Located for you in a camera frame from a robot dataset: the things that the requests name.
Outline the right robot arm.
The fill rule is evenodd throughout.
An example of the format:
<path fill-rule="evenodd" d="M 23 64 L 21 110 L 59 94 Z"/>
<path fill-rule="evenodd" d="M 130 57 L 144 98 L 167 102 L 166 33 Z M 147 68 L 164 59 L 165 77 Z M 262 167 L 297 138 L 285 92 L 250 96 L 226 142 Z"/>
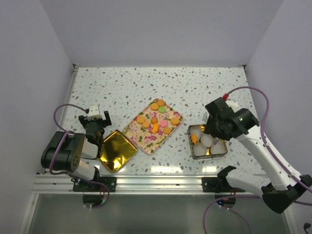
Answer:
<path fill-rule="evenodd" d="M 250 175 L 235 166 L 217 174 L 216 191 L 242 189 L 263 199 L 275 213 L 283 213 L 312 186 L 312 177 L 303 175 L 291 166 L 270 144 L 251 111 L 234 111 L 219 97 L 205 106 L 209 116 L 204 132 L 229 141 L 241 143 L 265 171 L 266 177 Z"/>

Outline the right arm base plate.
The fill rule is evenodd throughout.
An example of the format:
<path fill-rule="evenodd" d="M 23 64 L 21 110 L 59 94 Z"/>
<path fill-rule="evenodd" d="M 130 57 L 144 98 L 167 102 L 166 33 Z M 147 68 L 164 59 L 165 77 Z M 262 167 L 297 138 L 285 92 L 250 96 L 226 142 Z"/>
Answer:
<path fill-rule="evenodd" d="M 204 193 L 243 193 L 245 190 L 231 187 L 225 179 L 218 177 L 202 177 L 202 190 Z"/>

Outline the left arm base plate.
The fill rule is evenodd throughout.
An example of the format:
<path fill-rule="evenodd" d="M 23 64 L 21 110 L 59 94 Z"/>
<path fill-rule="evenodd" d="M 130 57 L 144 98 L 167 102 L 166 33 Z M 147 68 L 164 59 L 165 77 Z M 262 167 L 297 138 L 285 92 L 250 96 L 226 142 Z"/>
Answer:
<path fill-rule="evenodd" d="M 115 192 L 117 185 L 116 177 L 100 177 L 96 183 L 85 182 L 72 178 L 74 192 Z"/>

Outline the metal tongs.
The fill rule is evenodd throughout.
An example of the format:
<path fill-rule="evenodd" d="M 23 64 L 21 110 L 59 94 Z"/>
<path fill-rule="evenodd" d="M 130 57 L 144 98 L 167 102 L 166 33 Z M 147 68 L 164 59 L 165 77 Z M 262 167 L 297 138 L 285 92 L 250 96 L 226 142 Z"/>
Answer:
<path fill-rule="evenodd" d="M 204 113 L 204 115 L 203 115 L 203 121 L 204 121 L 205 123 L 207 123 L 207 121 L 208 121 L 208 113 L 207 113 L 207 112 Z M 219 141 L 219 138 L 212 137 L 212 143 L 213 143 L 213 145 L 216 145 L 218 141 Z"/>

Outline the pink round cookie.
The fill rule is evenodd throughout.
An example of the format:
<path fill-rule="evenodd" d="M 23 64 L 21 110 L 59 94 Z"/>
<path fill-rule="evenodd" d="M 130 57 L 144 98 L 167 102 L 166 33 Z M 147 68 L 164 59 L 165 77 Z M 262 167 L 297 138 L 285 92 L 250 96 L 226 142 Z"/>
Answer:
<path fill-rule="evenodd" d="M 165 128 L 168 126 L 168 121 L 163 119 L 159 122 L 160 127 Z"/>

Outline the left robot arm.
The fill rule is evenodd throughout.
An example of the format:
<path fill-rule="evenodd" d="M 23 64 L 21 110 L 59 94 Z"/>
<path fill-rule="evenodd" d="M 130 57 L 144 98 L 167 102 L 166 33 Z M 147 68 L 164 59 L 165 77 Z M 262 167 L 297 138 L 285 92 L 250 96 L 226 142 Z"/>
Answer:
<path fill-rule="evenodd" d="M 105 128 L 112 125 L 108 111 L 79 116 L 85 133 L 57 131 L 41 156 L 41 166 L 52 175 L 67 174 L 84 180 L 84 186 L 94 192 L 101 187 L 98 169 L 82 159 L 98 159 L 103 145 Z"/>

